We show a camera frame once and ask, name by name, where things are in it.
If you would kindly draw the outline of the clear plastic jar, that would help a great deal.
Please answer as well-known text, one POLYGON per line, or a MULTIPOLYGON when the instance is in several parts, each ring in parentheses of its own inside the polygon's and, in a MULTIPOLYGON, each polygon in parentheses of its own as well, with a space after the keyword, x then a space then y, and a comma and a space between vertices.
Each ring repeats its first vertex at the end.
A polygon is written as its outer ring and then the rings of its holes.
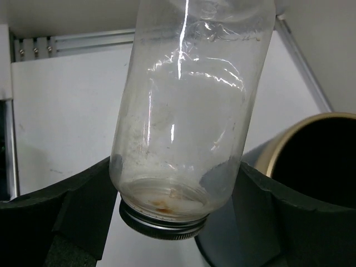
POLYGON ((274 1, 141 1, 110 158, 119 213, 155 239, 196 236, 233 193, 274 1))

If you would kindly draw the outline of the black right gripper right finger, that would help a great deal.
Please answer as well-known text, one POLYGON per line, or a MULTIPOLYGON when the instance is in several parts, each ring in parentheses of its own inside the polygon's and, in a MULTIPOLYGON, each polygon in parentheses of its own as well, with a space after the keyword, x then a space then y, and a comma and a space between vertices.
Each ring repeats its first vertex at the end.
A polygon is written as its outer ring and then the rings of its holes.
POLYGON ((355 209, 303 195, 244 162, 233 203, 245 266, 355 266, 355 209))

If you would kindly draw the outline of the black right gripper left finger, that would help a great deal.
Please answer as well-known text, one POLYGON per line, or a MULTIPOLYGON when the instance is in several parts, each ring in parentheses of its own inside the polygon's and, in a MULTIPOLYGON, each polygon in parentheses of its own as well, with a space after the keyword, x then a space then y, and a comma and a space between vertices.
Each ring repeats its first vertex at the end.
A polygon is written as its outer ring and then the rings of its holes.
POLYGON ((1 203, 1 266, 96 266, 117 198, 106 158, 1 203))

